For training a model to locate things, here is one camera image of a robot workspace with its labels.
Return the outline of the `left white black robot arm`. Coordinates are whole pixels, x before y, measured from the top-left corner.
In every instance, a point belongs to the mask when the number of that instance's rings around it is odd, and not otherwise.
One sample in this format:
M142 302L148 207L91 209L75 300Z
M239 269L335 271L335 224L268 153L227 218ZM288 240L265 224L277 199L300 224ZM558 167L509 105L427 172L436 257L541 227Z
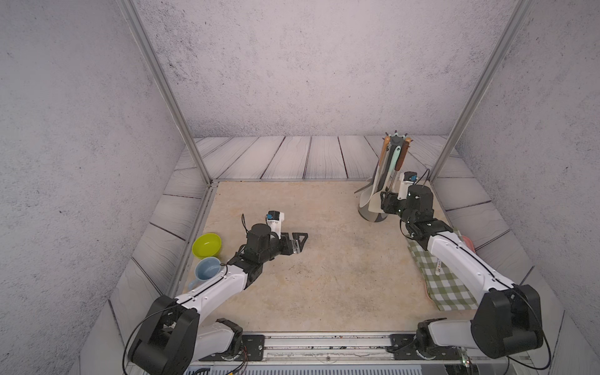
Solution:
M265 263L277 256L303 251L309 235L281 233L276 225L257 223L246 232L246 242L217 274L190 292L170 298L161 295L134 328L122 364L133 363L149 374L183 374L191 363L210 356L242 356L243 330L220 318L202 322L229 298L255 282Z

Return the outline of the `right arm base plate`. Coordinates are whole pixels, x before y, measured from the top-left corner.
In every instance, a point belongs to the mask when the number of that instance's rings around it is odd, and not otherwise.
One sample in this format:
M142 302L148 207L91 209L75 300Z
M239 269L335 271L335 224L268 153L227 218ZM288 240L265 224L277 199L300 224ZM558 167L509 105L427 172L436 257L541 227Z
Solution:
M452 361L460 360L455 347L426 345L415 334L391 334L390 345L386 348L394 360Z

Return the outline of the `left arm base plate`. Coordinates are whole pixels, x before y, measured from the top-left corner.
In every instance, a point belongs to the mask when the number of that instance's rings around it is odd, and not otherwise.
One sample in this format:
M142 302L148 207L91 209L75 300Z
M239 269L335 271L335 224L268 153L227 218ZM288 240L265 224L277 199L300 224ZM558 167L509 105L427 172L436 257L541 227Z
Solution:
M232 362L247 359L249 362L262 362L266 337L262 334L243 334L240 350L235 355L216 353L206 356L199 362Z

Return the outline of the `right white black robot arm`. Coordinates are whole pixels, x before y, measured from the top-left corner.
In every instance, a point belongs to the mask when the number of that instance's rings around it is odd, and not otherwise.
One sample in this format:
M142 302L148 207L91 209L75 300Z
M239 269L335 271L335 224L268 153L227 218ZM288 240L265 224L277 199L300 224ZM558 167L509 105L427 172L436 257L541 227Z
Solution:
M498 359L541 348L541 299L529 285L518 285L493 270L442 220L435 218L434 195L426 185L411 184L406 195L381 195L381 209L399 216L409 238L440 260L477 302L472 320L426 320L418 325L415 348L431 358L446 347L474 348Z

